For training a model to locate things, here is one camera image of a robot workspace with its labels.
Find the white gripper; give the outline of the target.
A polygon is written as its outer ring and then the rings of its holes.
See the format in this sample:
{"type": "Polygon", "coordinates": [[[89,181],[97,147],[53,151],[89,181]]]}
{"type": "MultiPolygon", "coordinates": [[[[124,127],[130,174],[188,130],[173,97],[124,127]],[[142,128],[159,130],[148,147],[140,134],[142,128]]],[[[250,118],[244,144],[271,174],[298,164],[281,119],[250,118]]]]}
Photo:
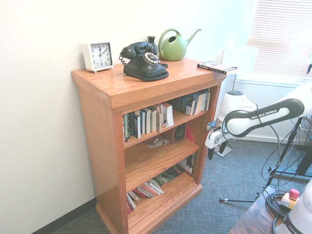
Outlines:
{"type": "Polygon", "coordinates": [[[212,160],[214,155],[214,148],[220,145],[220,153],[223,154],[226,148],[225,137],[229,137],[229,133],[223,132],[221,128],[212,129],[206,138],[205,146],[208,148],[208,159],[212,160]]]}

